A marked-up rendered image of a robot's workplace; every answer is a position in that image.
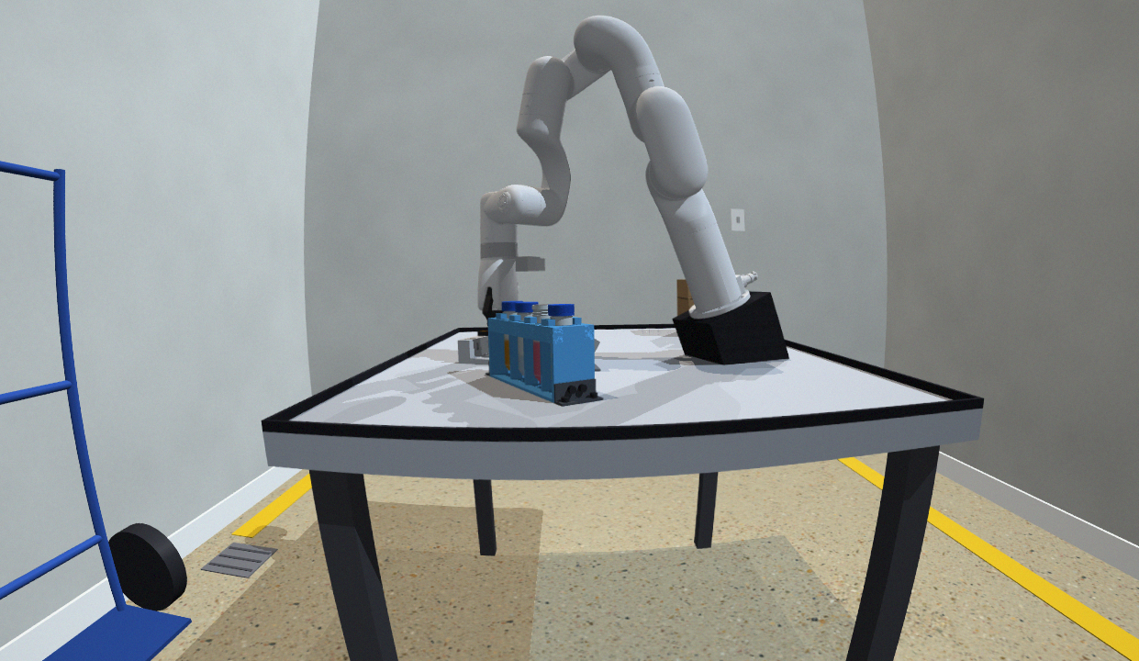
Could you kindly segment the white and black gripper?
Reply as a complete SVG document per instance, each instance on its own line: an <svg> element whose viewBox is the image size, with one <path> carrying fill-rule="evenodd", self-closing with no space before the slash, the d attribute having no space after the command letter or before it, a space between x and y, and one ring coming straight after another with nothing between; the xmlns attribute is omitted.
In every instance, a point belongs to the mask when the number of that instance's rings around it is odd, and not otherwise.
<svg viewBox="0 0 1139 661"><path fill-rule="evenodd" d="M484 317L495 318L495 313L503 313L502 301L519 301L518 274L516 274L515 259L481 258L478 267L478 309L484 310Z"/></svg>

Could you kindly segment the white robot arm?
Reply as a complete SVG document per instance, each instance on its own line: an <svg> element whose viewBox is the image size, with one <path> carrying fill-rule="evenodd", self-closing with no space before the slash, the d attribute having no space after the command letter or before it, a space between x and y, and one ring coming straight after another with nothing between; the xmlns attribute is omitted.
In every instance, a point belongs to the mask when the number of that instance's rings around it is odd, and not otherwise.
<svg viewBox="0 0 1139 661"><path fill-rule="evenodd" d="M516 133L540 160L542 187L507 185L481 197L481 258L515 259L516 272L544 271L544 258L518 258L518 223L547 227L564 217L572 183L562 142L565 105L612 71L633 134L650 156L646 185L689 286L695 304L690 317L706 319L741 307L757 274L734 276L702 191L708 166L685 99L663 85L644 36L624 21L588 17L575 28L574 44L562 60L541 56L528 66Z"/></svg>

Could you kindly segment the black table edge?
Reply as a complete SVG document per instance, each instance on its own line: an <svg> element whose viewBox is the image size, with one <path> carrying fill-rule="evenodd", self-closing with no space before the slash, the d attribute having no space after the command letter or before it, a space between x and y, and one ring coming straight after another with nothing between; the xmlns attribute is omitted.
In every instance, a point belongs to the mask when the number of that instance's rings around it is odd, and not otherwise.
<svg viewBox="0 0 1139 661"><path fill-rule="evenodd" d="M919 415L927 414L983 409L984 405L984 398L967 394L965 392L958 392L958 390L954 390L953 387L940 386L934 384L934 382L916 380L916 377L898 372L888 372L885 368L878 367L878 365L860 364L860 361L851 359L851 357L831 354L829 352L825 352L823 350L816 350L816 348L808 346L808 344L788 342L786 340L786 345L793 348L793 350L800 350L802 352L808 352L809 354L825 357L825 359L829 359L835 364L850 365L851 367L860 369L860 372L868 372L877 374L880 377L886 377L887 380L903 382L903 384L908 386L918 387L925 390L925 392L947 397L950 398L950 400L929 403L880 407L880 409L852 409L843 411L811 413L790 415L790 417L767 417L741 421L700 421L666 424L624 424L624 426L596 427L478 429L290 421L293 417L300 417L302 411L313 409L318 403L322 403L335 395L339 395L341 392L345 392L345 390L357 386L360 382L375 376L375 374L387 372L390 365L402 364L402 361L408 359L408 357L419 354L419 352L427 350L428 346L443 342L443 340L449 338L449 336L453 336L456 333L462 333L464 330L487 330L487 327L454 328L454 330L449 330L449 333L439 336L439 338L433 338L431 342L425 342L419 346L415 346L413 350L409 350L404 354L392 357L392 359L385 361L385 364L375 365L372 368L369 368L368 372L357 374L351 377L351 380L339 382L339 384L326 389L323 392L308 398L308 400L294 403L289 407L289 409L274 413L272 417L268 417L262 421L262 431L296 432L296 434L343 438L380 438L428 441L611 441L702 436L728 434L728 432L793 430L822 426L822 424L842 424L860 421L886 421L903 417L919 417ZM965 400L962 400L962 398Z"/></svg>

